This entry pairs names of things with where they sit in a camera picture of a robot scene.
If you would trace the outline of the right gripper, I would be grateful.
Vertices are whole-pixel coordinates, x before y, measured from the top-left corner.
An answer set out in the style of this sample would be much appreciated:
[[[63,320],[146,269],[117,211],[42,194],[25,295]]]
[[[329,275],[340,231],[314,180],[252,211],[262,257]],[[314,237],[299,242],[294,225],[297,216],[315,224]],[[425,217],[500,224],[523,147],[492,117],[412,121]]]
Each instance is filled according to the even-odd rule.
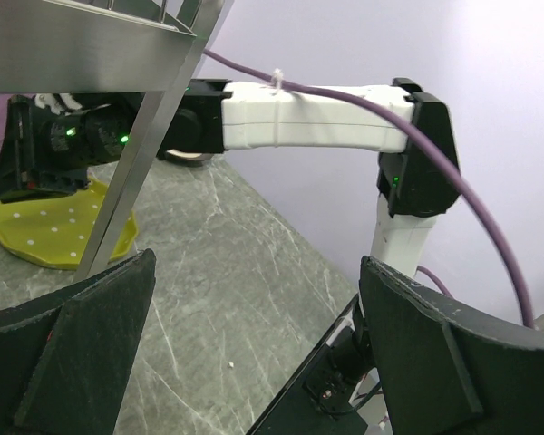
[[[63,198],[89,185],[87,169],[117,161],[135,110],[123,98],[53,114],[22,95],[8,102],[0,202]]]

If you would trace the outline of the lime green dotted plate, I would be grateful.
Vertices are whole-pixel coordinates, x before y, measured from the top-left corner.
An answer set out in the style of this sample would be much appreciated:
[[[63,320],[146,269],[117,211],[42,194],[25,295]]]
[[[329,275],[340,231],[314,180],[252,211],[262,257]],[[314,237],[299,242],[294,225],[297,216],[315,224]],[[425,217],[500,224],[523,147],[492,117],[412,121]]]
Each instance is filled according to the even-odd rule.
[[[86,190],[70,197],[0,202],[0,245],[38,266],[76,269],[107,190],[91,178]]]

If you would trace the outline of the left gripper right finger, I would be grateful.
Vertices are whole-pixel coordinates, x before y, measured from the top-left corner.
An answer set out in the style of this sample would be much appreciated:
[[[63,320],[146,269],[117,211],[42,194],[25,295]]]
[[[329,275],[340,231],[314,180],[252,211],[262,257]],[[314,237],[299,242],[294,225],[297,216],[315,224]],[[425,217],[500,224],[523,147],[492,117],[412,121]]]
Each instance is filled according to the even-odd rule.
[[[544,332],[369,256],[359,290],[393,433],[544,434]]]

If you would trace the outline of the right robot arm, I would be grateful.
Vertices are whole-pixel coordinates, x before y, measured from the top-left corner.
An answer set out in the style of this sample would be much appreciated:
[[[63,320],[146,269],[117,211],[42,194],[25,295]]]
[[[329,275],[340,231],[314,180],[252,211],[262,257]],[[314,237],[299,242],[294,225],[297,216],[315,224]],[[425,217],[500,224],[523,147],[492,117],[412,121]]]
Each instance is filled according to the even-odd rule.
[[[436,218],[456,201],[459,170],[447,106],[414,82],[301,87],[194,80],[168,92],[16,95],[0,151],[0,202],[54,199],[87,189],[90,167],[116,171],[88,243],[68,255],[77,277],[103,270],[151,163],[172,152],[343,148],[378,154],[372,256],[412,275]]]

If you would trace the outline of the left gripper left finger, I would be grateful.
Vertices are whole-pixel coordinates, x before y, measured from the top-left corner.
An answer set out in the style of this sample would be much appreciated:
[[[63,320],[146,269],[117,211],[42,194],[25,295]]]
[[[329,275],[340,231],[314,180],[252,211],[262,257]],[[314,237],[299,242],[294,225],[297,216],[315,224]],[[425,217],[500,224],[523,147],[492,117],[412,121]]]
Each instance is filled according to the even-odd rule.
[[[0,434],[111,434],[156,283],[146,249],[0,310]]]

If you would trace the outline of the purple-rimmed beige plate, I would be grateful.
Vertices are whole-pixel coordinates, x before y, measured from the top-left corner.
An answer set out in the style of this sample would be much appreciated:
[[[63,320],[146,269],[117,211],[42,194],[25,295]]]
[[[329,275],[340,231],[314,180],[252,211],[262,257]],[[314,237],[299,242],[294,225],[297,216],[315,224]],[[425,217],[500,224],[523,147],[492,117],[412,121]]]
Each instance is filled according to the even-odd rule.
[[[213,157],[214,155],[209,153],[186,153],[175,149],[160,150],[157,154],[158,160],[189,168],[200,168],[208,165]]]

